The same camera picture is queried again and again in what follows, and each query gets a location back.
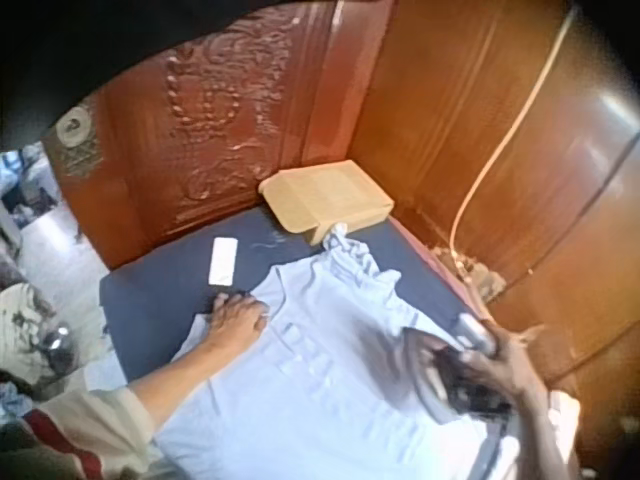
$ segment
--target clothes iron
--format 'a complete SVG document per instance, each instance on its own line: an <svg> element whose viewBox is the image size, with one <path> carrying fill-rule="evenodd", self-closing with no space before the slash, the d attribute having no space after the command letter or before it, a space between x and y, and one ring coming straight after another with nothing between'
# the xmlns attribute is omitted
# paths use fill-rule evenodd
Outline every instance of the clothes iron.
<svg viewBox="0 0 640 480"><path fill-rule="evenodd" d="M450 331L459 345L449 345L415 328L403 329L404 363L420 402L440 424L469 414L487 421L506 419L511 411L498 392L470 381L459 355L465 349L487 357L497 353L491 333L468 313L461 313Z"/></svg>

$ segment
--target cardboard box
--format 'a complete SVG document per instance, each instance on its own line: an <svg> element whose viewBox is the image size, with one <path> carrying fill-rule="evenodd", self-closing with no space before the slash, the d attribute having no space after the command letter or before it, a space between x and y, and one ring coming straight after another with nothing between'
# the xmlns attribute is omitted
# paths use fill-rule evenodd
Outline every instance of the cardboard box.
<svg viewBox="0 0 640 480"><path fill-rule="evenodd" d="M339 222L349 232L383 221L393 200L352 160L282 170L262 181L258 191L282 226L320 243Z"/></svg>

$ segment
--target tiled floor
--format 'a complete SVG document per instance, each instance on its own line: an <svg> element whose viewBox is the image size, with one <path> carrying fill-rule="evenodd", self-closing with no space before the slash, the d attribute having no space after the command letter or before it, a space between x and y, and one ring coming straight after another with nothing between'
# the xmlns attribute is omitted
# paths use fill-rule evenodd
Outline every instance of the tiled floor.
<svg viewBox="0 0 640 480"><path fill-rule="evenodd" d="M75 218L65 204L59 205L22 230L18 265L54 306L56 318L71 326L82 366L112 347L102 334L105 318L98 296L108 270L86 237L76 240L76 232Z"/></svg>

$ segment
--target wooden door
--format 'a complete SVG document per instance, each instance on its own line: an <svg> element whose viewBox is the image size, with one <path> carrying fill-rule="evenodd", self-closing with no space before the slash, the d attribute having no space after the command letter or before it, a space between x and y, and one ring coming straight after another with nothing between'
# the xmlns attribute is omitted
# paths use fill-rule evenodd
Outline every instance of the wooden door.
<svg viewBox="0 0 640 480"><path fill-rule="evenodd" d="M79 107L83 144L61 141L79 117L63 118L45 144L105 263L255 205L281 168L343 159L391 4L260 10L105 85ZM340 129L329 143L325 124Z"/></svg>

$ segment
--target wooden cabinet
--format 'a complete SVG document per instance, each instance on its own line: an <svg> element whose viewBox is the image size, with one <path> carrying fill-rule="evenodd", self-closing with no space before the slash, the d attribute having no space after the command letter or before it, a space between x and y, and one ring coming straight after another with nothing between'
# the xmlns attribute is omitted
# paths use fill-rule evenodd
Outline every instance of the wooden cabinet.
<svg viewBox="0 0 640 480"><path fill-rule="evenodd" d="M399 0L349 156L427 245L447 244L568 11L561 0ZM623 343L640 322L639 136L633 83L579 13L456 238L506 280L489 305L500 323L549 327L532 353L547 380L575 381L580 451L595 466L619 432L605 426L640 415L640 365Z"/></svg>
<svg viewBox="0 0 640 480"><path fill-rule="evenodd" d="M78 119L50 132L63 193L108 266L255 205L281 168L344 159L392 4L356 3L257 11L101 88L80 107L83 144L59 138Z"/></svg>

